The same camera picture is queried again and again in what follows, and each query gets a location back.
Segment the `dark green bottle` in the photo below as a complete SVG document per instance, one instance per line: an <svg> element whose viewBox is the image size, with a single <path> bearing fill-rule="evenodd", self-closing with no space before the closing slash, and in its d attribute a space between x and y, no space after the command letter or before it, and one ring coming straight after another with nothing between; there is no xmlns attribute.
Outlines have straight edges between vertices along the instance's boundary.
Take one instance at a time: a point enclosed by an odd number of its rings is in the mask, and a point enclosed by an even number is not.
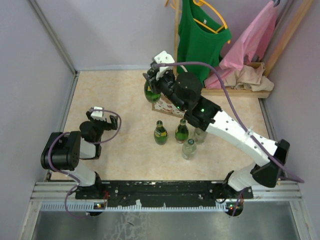
<svg viewBox="0 0 320 240"><path fill-rule="evenodd" d="M151 87L147 81L145 81L144 84L144 96L150 103L156 103L161 98L161 94L156 94L151 91Z"/></svg>

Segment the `green bottle yellow label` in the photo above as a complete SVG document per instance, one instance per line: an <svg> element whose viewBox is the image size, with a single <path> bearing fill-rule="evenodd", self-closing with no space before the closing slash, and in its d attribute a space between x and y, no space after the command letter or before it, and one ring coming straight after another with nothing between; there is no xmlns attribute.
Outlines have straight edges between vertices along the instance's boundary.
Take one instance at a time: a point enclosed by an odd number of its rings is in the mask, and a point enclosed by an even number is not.
<svg viewBox="0 0 320 240"><path fill-rule="evenodd" d="M158 145L164 145L168 140L168 132L163 126L163 122L158 120L156 122L156 128L153 133L154 140Z"/></svg>

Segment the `green bottle red label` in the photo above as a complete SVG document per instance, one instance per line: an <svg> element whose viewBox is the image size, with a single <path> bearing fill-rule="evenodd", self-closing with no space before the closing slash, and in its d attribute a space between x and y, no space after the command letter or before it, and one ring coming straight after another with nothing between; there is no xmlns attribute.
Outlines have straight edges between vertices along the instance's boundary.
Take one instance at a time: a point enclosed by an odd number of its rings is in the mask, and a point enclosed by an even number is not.
<svg viewBox="0 0 320 240"><path fill-rule="evenodd" d="M182 118L175 130L175 140L179 144L184 143L189 137L189 129L186 124L187 121L184 118Z"/></svg>

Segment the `clear bottle green cap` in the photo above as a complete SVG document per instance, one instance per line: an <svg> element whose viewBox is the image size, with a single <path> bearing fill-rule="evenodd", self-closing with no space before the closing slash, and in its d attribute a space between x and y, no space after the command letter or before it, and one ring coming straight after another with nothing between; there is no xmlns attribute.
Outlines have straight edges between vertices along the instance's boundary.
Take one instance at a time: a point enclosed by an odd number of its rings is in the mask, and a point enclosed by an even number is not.
<svg viewBox="0 0 320 240"><path fill-rule="evenodd" d="M193 139L197 145L203 144L207 136L208 136L208 133L206 131L203 131L200 128L195 128L193 131Z"/></svg>

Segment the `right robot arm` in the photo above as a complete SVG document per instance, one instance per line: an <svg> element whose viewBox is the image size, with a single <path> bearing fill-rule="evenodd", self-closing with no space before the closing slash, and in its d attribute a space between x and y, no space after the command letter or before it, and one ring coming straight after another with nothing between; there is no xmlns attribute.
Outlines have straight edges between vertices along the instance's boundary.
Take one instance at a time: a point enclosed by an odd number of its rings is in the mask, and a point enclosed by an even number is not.
<svg viewBox="0 0 320 240"><path fill-rule="evenodd" d="M175 76L171 69L164 72L149 69L143 77L154 94L163 94L193 127L216 135L248 154L252 165L231 171L223 181L222 193L235 198L243 189L253 185L274 188L286 163L290 144L278 142L245 130L222 108L203 97L202 85L195 74L183 72Z"/></svg>

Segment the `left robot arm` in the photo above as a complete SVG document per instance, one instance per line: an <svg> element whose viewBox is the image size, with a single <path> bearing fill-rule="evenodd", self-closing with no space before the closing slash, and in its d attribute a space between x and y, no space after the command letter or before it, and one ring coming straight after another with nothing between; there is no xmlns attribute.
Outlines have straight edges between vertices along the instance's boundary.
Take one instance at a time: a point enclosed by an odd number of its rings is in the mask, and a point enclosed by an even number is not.
<svg viewBox="0 0 320 240"><path fill-rule="evenodd" d="M77 131L51 133L40 163L43 169L66 175L75 182L67 197L75 194L76 199L107 200L109 192L101 177L81 161L99 159L101 144L117 136L122 119L116 112L102 107L91 108L86 116L88 120Z"/></svg>

